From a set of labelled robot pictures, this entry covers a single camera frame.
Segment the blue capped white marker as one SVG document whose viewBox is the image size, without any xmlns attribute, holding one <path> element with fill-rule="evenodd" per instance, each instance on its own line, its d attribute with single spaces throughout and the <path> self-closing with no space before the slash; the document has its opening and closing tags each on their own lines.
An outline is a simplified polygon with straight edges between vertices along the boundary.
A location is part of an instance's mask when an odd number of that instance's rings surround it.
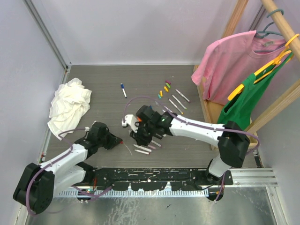
<svg viewBox="0 0 300 225">
<path fill-rule="evenodd" d="M 123 83 L 121 83 L 120 86 L 121 86 L 122 92 L 124 94 L 124 97 L 127 98 L 127 94 L 126 94 L 126 91 L 125 91 Z"/>
</svg>

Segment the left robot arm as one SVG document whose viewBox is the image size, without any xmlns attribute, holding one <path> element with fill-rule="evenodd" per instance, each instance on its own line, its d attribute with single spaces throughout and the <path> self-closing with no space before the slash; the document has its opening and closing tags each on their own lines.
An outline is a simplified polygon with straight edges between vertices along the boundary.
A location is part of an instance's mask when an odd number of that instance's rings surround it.
<svg viewBox="0 0 300 225">
<path fill-rule="evenodd" d="M 98 149 L 111 150 L 122 143 L 108 126 L 94 122 L 83 129 L 85 135 L 69 144 L 69 148 L 56 157 L 41 164 L 28 164 L 15 188 L 13 199 L 27 208 L 33 215 L 44 212 L 53 198 L 72 185 L 84 186 L 95 181 L 95 170 L 85 160 Z"/>
</svg>

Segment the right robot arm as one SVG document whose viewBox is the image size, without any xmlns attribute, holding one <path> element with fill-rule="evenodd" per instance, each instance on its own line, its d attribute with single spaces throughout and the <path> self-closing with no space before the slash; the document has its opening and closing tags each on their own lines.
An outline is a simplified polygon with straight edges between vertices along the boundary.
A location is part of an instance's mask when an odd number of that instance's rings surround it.
<svg viewBox="0 0 300 225">
<path fill-rule="evenodd" d="M 241 168 L 247 154 L 250 139 L 232 121 L 211 124 L 191 120 L 166 109 L 163 114 L 143 105 L 136 114 L 125 115 L 123 127 L 130 127 L 130 136 L 137 145 L 148 145 L 154 137 L 164 135 L 183 136 L 216 146 L 217 157 L 209 162 L 205 172 L 208 183 L 215 185 L 230 168 Z"/>
</svg>

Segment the green capped white marker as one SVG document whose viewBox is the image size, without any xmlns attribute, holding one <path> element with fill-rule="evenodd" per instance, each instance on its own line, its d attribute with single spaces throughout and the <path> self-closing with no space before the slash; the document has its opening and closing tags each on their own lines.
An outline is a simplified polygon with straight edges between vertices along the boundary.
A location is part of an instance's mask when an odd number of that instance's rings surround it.
<svg viewBox="0 0 300 225">
<path fill-rule="evenodd" d="M 173 94 L 172 94 L 172 97 L 180 104 L 180 106 L 183 108 L 183 109 L 185 109 L 185 110 L 187 110 L 187 108 L 178 100 L 178 98 L 176 98 Z"/>
</svg>

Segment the red capped white marker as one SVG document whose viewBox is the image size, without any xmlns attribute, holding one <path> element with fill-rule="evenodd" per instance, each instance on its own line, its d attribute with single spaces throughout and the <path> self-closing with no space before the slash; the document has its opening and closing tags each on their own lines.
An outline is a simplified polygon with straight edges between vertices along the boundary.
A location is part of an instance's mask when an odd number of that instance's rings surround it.
<svg viewBox="0 0 300 225">
<path fill-rule="evenodd" d="M 142 154 L 145 154 L 145 155 L 149 155 L 150 152 L 147 152 L 147 151 L 143 151 L 143 150 L 137 150 L 137 149 L 134 149 L 135 152 L 138 152 L 138 153 L 142 153 Z"/>
</svg>

